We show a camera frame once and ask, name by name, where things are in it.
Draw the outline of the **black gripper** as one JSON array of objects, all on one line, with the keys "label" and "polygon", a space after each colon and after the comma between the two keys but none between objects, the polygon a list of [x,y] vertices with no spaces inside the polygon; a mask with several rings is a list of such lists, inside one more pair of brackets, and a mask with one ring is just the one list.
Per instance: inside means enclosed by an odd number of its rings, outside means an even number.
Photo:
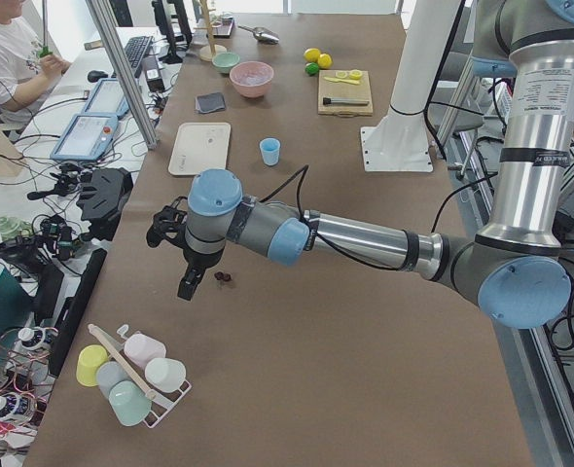
[{"label": "black gripper", "polygon": [[156,248],[163,241],[167,241],[182,250],[188,267],[179,282],[177,297],[191,300],[202,281],[204,265],[185,237],[187,212],[179,208],[179,204],[185,199],[185,196],[176,198],[153,216],[152,224],[146,233],[146,242],[149,247]]}]

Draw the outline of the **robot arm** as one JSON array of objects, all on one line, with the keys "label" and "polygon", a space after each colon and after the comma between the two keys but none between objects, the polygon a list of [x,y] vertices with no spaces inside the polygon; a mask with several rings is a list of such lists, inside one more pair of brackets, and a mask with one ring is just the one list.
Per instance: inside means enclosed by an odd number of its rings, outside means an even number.
[{"label": "robot arm", "polygon": [[553,233],[574,128],[574,1],[482,1],[475,68],[516,75],[494,203],[473,239],[420,235],[246,195],[226,169],[197,175],[188,207],[154,216],[147,242],[167,241],[187,261],[178,294],[190,300],[228,242],[292,265],[330,247],[376,269],[414,271],[456,291],[497,322],[540,326],[567,306],[572,285]]}]

